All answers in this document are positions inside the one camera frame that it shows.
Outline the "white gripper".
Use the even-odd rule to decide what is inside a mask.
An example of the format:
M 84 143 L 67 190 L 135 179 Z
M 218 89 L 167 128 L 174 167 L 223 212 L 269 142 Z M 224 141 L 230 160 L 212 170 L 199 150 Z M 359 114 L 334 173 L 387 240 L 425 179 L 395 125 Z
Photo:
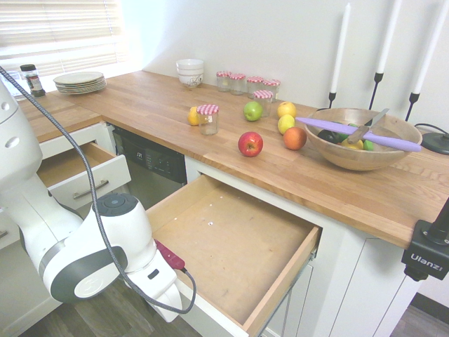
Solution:
M 160 252 L 156 252 L 143 267 L 136 270 L 127 268 L 126 274 L 140 290 L 140 296 L 146 296 L 146 301 L 166 322 L 172 322 L 178 316 L 174 309 L 181 310 L 182 301 L 175 285 L 177 275 Z

